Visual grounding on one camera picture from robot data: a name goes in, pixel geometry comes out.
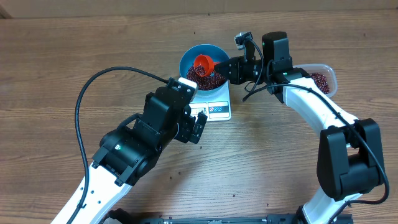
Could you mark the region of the orange measuring scoop blue handle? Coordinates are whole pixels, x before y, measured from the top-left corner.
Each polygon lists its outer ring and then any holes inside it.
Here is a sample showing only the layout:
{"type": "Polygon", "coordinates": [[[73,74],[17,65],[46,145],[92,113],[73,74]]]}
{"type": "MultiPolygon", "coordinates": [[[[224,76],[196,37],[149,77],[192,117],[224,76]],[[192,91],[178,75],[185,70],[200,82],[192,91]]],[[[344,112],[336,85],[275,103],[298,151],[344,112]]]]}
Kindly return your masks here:
{"type": "Polygon", "coordinates": [[[214,62],[210,56],[200,54],[195,58],[193,67],[195,68],[198,65],[204,66],[204,68],[206,70],[206,75],[204,77],[207,77],[213,73],[214,65],[217,63],[218,62],[214,62]]]}

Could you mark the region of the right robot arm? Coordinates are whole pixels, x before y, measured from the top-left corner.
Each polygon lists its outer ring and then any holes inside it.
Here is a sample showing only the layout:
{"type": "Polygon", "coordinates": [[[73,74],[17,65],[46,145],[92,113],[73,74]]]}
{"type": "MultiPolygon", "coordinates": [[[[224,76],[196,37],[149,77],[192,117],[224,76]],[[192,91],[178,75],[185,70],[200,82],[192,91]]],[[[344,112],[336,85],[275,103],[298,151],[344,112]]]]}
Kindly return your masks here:
{"type": "Polygon", "coordinates": [[[296,111],[318,134],[319,189],[300,206],[295,223],[339,223],[340,214],[354,203],[378,205],[390,194],[379,125],[347,113],[317,87],[302,67],[293,65],[286,32],[264,34],[258,46],[250,32],[234,37],[244,53],[215,65],[230,83],[258,84],[296,111]]]}

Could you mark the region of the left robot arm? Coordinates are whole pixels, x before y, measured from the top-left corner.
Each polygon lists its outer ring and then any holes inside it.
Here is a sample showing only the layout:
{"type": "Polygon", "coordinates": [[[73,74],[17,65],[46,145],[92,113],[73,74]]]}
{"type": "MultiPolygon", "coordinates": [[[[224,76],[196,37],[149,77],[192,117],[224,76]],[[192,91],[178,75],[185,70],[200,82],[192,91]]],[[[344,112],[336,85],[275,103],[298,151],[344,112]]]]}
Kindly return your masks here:
{"type": "Polygon", "coordinates": [[[134,114],[99,144],[89,177],[54,218],[54,223],[99,223],[157,163],[171,140],[197,143],[207,117],[190,115],[191,89],[160,87],[146,96],[142,114],[134,114]]]}

